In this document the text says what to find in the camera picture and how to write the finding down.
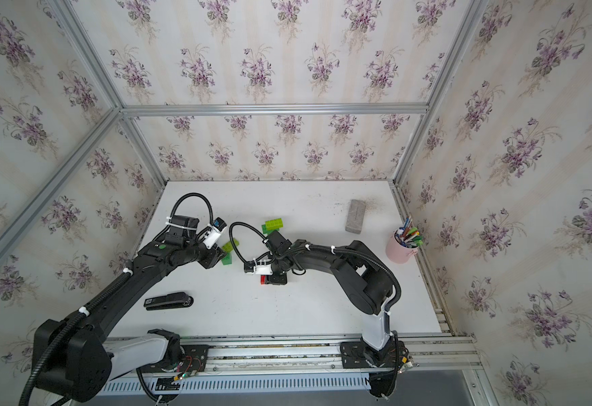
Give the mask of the green square lego brick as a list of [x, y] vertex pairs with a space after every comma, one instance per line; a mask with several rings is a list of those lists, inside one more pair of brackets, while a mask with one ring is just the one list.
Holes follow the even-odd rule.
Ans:
[[230, 253], [226, 254], [223, 259], [221, 259], [221, 263], [225, 266], [232, 264], [232, 255]]

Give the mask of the lime green long lego brick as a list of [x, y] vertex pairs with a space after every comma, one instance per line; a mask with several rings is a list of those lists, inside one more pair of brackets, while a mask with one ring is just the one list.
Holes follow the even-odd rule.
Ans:
[[240, 244], [240, 242], [238, 242], [238, 240], [232, 239], [232, 240], [229, 240], [225, 245], [223, 245], [222, 249], [226, 253], [231, 253], [234, 251], [234, 248], [237, 247], [239, 244]]

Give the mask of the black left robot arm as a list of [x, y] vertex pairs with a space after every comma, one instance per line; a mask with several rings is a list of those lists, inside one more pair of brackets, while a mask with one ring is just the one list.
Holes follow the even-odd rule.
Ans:
[[21, 405], [29, 404], [37, 388], [86, 402], [121, 376], [121, 361], [104, 343], [130, 308], [178, 267], [197, 262], [210, 269], [226, 255], [217, 245], [225, 221], [212, 220], [202, 233], [196, 233], [196, 223], [194, 218], [172, 216], [108, 287], [66, 318], [48, 319], [37, 328]]

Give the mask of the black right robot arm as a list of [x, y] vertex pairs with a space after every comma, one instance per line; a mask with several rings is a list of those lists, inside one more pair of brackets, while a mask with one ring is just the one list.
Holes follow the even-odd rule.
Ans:
[[287, 274], [308, 271], [332, 275], [351, 304], [363, 314], [361, 340], [357, 343], [364, 362], [373, 368], [399, 369], [410, 361], [409, 350], [390, 327], [392, 307], [403, 296], [397, 277], [364, 243], [314, 245], [307, 240], [291, 242], [279, 232], [264, 238], [271, 274], [264, 284], [284, 285]]

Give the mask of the grey eraser block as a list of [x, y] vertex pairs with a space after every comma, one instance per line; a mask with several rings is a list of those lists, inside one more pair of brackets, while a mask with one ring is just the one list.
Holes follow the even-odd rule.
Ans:
[[345, 222], [345, 230], [349, 233], [361, 234], [363, 230], [367, 204], [362, 200], [351, 200]]

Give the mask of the pink pen cup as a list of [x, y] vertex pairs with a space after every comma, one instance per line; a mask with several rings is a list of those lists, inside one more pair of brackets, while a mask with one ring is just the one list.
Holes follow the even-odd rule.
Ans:
[[400, 234], [394, 232], [387, 242], [385, 253], [391, 262], [395, 264], [404, 264], [418, 254], [418, 249], [405, 246], [401, 241]]

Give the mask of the coloured pens bundle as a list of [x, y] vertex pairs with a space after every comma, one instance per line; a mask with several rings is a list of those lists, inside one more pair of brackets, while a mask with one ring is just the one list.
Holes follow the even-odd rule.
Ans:
[[405, 218], [404, 224], [394, 232], [394, 238], [399, 245], [408, 249], [418, 249], [425, 243], [411, 217]]

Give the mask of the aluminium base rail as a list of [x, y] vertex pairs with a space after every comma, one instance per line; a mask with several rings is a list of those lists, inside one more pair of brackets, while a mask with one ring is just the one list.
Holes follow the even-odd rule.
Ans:
[[[185, 337], [182, 345], [206, 346], [205, 355], [193, 354], [171, 372], [145, 367], [149, 377], [173, 377], [189, 367], [198, 377], [314, 374], [377, 373], [392, 370], [391, 355], [382, 367], [370, 366], [361, 350], [342, 349], [343, 343], [359, 341], [357, 334], [310, 336], [214, 336]], [[400, 337], [409, 350], [409, 370], [484, 370], [472, 338], [448, 333]]]

